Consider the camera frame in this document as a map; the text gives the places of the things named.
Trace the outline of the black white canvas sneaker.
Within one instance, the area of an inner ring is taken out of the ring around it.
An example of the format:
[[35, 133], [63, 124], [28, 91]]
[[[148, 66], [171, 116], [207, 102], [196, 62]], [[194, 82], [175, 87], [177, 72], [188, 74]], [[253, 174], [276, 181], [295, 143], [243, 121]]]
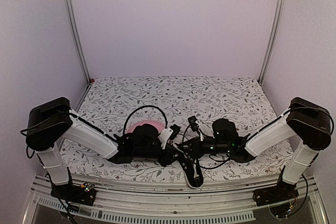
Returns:
[[178, 149], [176, 144], [173, 144], [173, 146], [178, 152], [177, 160], [183, 170], [188, 186], [193, 189], [202, 187], [204, 177], [198, 158], [191, 158], [187, 154], [184, 154], [180, 149]]

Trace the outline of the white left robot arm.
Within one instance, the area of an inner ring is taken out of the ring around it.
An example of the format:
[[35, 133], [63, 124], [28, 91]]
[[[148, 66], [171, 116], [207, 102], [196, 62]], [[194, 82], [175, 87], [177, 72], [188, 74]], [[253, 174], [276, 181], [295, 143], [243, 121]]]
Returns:
[[59, 139], [75, 142], [94, 151], [113, 164], [128, 164], [135, 158], [155, 159], [161, 166], [174, 161], [175, 149], [169, 141], [180, 133], [177, 125], [167, 121], [143, 121], [120, 136], [110, 135], [82, 118], [71, 109], [70, 102], [60, 97], [33, 108], [27, 128], [20, 131], [26, 146], [37, 154], [58, 192], [67, 200], [78, 195], [78, 188], [71, 183], [70, 171], [56, 148]]

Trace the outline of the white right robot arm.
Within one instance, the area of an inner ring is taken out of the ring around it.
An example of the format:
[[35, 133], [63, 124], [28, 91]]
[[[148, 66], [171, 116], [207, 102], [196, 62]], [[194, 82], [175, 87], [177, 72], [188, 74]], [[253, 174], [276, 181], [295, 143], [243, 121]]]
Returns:
[[213, 123], [212, 137], [195, 137], [179, 144], [178, 150], [197, 166], [200, 165], [198, 160], [205, 154], [226, 153], [227, 158], [214, 166], [215, 169], [230, 161], [251, 162], [270, 148], [294, 139], [297, 145], [290, 161], [284, 165], [281, 182], [271, 190], [271, 196], [276, 201], [282, 201], [291, 194], [291, 185], [299, 180], [319, 153], [329, 147], [335, 122], [327, 109], [295, 97], [284, 112], [252, 135], [239, 137], [233, 127], [229, 120], [217, 120]]

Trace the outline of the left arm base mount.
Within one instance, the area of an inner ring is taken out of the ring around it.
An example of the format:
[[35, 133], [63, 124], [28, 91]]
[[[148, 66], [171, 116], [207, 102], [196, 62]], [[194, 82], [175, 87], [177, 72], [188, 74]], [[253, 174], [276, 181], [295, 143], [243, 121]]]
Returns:
[[83, 183], [79, 186], [68, 183], [66, 185], [52, 185], [50, 194], [67, 202], [93, 206], [97, 191], [95, 184], [92, 183]]

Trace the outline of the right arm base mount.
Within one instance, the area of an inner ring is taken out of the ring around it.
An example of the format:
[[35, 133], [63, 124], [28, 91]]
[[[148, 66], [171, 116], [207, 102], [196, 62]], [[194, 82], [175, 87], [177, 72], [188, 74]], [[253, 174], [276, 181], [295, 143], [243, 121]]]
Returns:
[[295, 186], [270, 186], [253, 191], [253, 200], [257, 206], [275, 204], [281, 201], [294, 199], [299, 196]]

